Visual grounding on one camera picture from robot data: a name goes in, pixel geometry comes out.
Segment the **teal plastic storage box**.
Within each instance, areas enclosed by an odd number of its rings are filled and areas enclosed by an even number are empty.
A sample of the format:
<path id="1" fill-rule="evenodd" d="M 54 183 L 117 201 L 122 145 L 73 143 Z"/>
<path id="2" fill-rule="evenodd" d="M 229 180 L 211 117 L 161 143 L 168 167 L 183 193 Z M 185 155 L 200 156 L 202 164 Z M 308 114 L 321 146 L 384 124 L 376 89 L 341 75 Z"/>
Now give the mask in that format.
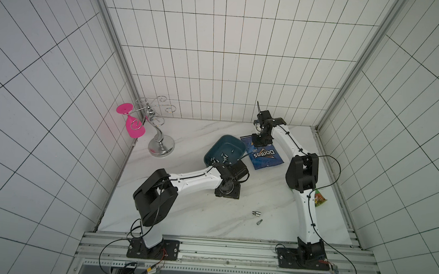
<path id="1" fill-rule="evenodd" d="M 205 154 L 203 161 L 207 167 L 214 165 L 215 163 L 222 163 L 222 153 L 228 157 L 226 166 L 234 165 L 237 163 L 246 152 L 246 147 L 241 139 L 232 135 L 224 135 L 218 139 L 218 141 L 210 148 Z M 210 159 L 214 158 L 215 163 L 211 164 Z"/>

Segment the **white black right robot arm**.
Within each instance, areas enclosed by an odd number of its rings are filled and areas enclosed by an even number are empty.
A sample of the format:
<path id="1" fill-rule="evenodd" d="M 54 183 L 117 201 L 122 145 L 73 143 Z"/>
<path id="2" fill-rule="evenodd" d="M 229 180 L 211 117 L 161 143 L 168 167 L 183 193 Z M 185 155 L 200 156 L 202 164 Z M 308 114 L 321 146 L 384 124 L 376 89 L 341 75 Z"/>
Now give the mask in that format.
<path id="1" fill-rule="evenodd" d="M 252 134 L 252 143 L 255 147 L 265 147 L 270 144 L 280 146 L 290 158 L 285 181 L 294 193 L 299 219 L 296 262 L 306 267 L 325 260 L 327 257 L 325 245 L 319 233 L 314 200 L 318 182 L 319 156 L 304 150 L 292 136 L 285 120 L 272 117 L 268 110 L 259 111 L 254 125 L 259 127 L 259 131 Z"/>

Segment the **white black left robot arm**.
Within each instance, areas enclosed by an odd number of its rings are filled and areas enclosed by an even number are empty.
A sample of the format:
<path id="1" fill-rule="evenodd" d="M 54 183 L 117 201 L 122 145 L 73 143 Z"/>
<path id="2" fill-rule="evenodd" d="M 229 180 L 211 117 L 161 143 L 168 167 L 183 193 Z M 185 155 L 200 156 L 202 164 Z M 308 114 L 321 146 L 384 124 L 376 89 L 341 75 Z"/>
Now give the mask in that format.
<path id="1" fill-rule="evenodd" d="M 151 256 L 165 248 L 158 224 L 166 218 L 179 195 L 209 190 L 217 197 L 238 199 L 241 184 L 249 176 L 249 170 L 241 160 L 232 165 L 216 162 L 190 173 L 154 171 L 133 194 L 140 215 L 140 235 L 131 239 L 130 253 Z"/>

